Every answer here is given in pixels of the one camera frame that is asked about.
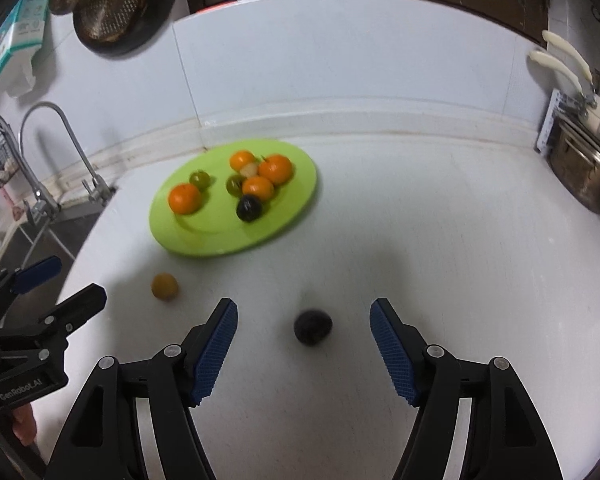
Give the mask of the person left hand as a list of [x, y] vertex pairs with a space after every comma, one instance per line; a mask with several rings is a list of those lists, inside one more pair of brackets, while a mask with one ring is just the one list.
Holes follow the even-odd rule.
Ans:
[[12, 411], [12, 432], [23, 446], [29, 446], [35, 441], [38, 425], [30, 404], [24, 404]]

